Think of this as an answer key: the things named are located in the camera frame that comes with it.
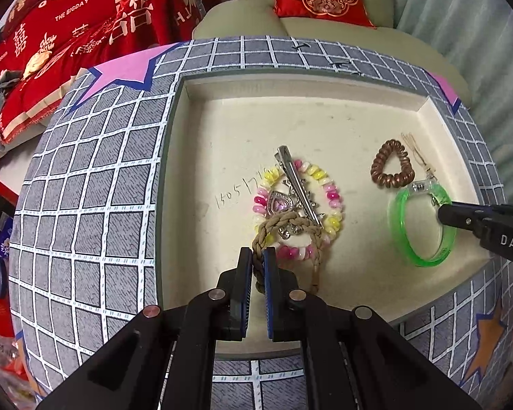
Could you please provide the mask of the beige rabbit hair clip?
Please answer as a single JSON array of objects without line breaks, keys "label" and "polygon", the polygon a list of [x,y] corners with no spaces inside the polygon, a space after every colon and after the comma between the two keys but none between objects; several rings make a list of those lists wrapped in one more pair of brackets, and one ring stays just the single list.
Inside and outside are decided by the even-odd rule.
[{"label": "beige rabbit hair clip", "polygon": [[435,167],[431,164],[429,159],[425,156],[422,149],[420,149],[417,144],[415,137],[409,133],[401,133],[401,138],[403,139],[405,145],[409,147],[409,150],[412,151],[416,162],[422,167],[425,172],[426,178],[428,180],[437,181],[435,176]]}]

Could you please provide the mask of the silver heart pendant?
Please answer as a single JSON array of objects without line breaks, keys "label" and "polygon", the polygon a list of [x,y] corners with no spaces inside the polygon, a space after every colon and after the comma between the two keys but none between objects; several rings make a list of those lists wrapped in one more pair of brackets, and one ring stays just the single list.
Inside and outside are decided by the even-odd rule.
[{"label": "silver heart pendant", "polygon": [[266,210],[269,217],[289,212],[292,209],[293,200],[288,194],[278,191],[271,191],[269,193],[266,205]]}]

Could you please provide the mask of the green translucent bangle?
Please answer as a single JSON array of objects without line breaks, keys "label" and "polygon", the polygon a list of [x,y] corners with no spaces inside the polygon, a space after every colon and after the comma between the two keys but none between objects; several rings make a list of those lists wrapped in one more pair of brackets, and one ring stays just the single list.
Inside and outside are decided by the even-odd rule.
[{"label": "green translucent bangle", "polygon": [[447,191],[435,180],[419,180],[400,189],[388,206],[393,243],[403,258],[421,268],[444,262],[455,243],[456,231],[442,225],[438,209],[451,205]]}]

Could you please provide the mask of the silver alligator hair clip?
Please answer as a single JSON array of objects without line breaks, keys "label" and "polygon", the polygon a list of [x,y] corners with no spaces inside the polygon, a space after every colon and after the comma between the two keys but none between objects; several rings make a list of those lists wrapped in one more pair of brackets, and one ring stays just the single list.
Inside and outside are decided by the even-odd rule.
[{"label": "silver alligator hair clip", "polygon": [[314,210],[314,205],[310,200],[310,196],[306,192],[302,180],[298,176],[297,168],[293,163],[293,158],[289,148],[286,145],[279,146],[274,156],[284,171],[287,180],[289,180],[294,194],[302,206],[306,217],[312,222],[313,225],[322,227],[323,224],[321,223],[318,214]]}]

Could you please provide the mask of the pale green curtain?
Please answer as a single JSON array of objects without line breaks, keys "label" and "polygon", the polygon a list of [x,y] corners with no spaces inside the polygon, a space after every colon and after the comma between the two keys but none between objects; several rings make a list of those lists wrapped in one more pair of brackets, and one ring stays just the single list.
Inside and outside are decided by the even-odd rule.
[{"label": "pale green curtain", "polygon": [[513,203],[513,9],[506,0],[395,0],[395,24],[444,55]]}]

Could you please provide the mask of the red wedding bedspread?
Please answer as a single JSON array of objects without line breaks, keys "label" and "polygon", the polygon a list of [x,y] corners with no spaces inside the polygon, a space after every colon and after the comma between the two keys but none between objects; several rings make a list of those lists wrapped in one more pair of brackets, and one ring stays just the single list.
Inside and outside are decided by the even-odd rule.
[{"label": "red wedding bedspread", "polygon": [[81,69],[187,41],[221,0],[18,0],[0,33],[0,156],[61,103]]}]

